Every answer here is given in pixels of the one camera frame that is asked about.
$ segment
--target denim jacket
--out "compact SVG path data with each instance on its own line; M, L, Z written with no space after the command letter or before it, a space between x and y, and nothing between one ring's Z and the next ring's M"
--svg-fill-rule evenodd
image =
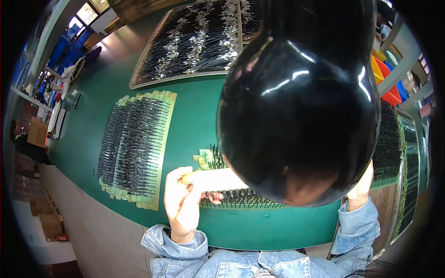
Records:
M352 212L348 201L339 209L340 229L332 245L330 261L295 250L234 252L219 249L208 258L207 237L195 231L190 242L173 242L164 229L148 229L141 244L158 254L150 261L153 278L170 277L254 277L264 269L276 277L344 277L364 270L372 258L371 244L380 235L378 212L371 199Z

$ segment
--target hand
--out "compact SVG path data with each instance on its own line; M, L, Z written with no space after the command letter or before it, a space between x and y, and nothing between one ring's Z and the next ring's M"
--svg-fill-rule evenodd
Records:
M182 176L193 171L191 166L171 171L166 178L164 205L171 227L171 240L189 242L199 222L201 191L182 183Z
M359 182L348 194L346 194L346 196L348 197L349 211L360 208L368 201L369 189L371 188L373 176L374 168L371 160L371 163L369 164Z
M375 32L375 36L377 38L377 40L379 41L379 43L383 43L383 38L382 35L378 32Z

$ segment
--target cardboard box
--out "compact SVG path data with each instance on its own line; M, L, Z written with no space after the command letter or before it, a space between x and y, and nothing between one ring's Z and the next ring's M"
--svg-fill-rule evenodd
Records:
M39 214L39 219L46 241L56 242L57 236L63 233L59 218L54 214Z
M28 131L28 143L31 143L33 145L45 149L46 148L45 140L47 131L48 131L47 124L41 122L36 117L32 117Z
M31 214L33 216L39 216L39 214L54 214L45 197L31 197L29 199L29 205L31 206Z
M93 46L97 45L97 43L99 41L101 41L104 37L102 35L99 35L97 33L93 33L91 34L91 36L89 36L89 38L86 40L86 42L84 43L84 46L86 47L86 49L90 50L93 48Z

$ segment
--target window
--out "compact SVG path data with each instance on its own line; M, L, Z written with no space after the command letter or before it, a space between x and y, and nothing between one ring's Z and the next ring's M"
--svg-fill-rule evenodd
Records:
M91 25L93 21L95 21L102 13L108 11L108 9L110 9L110 6L107 0L89 0L77 12L77 16L82 19L85 24ZM76 36L80 35L86 29L76 17L73 17L69 22L69 28L72 28L74 25L77 25L79 28Z
M426 75L428 76L428 75L429 75L429 67L428 67L428 64L427 64L427 62L426 62L425 57L423 57L423 54L421 54L421 55L419 56L419 62L420 62L420 64L422 65L423 70L425 71Z
M83 7L77 12L77 15L88 25L97 17L97 13L88 3L83 5Z
M94 7L99 13L103 13L110 7L107 0L90 0L89 4Z

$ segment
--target green table surface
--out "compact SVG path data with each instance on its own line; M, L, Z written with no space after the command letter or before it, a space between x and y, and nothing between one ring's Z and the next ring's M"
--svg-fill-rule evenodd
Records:
M159 15L150 14L146 20L157 22L163 13L165 11ZM138 28L150 26L144 22L138 24ZM82 70L73 85L81 93L77 107L71 109L72 96L64 102L63 108L67 109L67 113L61 137L51 141L49 158L96 201L136 223L151 227L168 224L162 202L167 173L180 166L191 165L196 169L198 164L192 156L198 154L199 149L217 143L216 109L225 76L182 79L139 91L130 90L131 74L149 37L139 37L140 49L132 50L138 28L125 26L108 36L104 40L106 48L99 59ZM119 55L122 48L126 49L127 55ZM178 94L166 143L159 211L138 209L134 203L111 199L101 190L97 177L93 176L93 172L97 173L105 123L114 103L125 95L135 96L155 89ZM303 248L333 240L339 207L340 200L318 208L201 208L198 229L206 233L211 246L241 250Z

